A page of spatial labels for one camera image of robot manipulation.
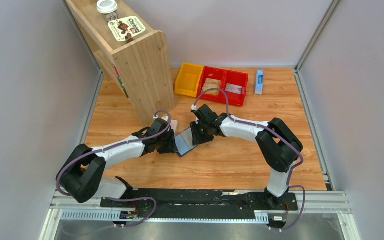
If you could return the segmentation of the navy blue card holder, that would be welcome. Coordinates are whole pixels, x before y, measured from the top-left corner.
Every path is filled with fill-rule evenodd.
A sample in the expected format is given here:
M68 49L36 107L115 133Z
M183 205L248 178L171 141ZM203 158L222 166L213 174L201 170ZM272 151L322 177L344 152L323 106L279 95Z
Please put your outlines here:
M199 146L193 144L193 135L190 127L178 134L174 139L177 147L177 155L180 158Z

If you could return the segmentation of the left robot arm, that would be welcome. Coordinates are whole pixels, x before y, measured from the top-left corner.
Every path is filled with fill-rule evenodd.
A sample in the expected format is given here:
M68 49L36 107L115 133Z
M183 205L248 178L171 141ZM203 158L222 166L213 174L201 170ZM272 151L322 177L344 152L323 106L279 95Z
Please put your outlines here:
M104 172L126 160L139 158L154 151L174 154L178 151L175 130L171 122L156 118L127 138L98 147L80 144L75 147L56 176L57 190L83 204L94 197L101 197L106 189Z

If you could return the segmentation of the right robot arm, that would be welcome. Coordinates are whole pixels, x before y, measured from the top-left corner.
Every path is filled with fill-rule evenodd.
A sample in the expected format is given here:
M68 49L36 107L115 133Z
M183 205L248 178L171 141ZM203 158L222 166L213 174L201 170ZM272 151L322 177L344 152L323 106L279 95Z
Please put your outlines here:
M204 104L191 106L196 120L190 123L193 145L211 142L214 137L234 137L258 144L271 168L265 191L266 205L279 209L286 201L291 172L302 159L303 145L280 118L271 121L247 121L229 113L220 115Z

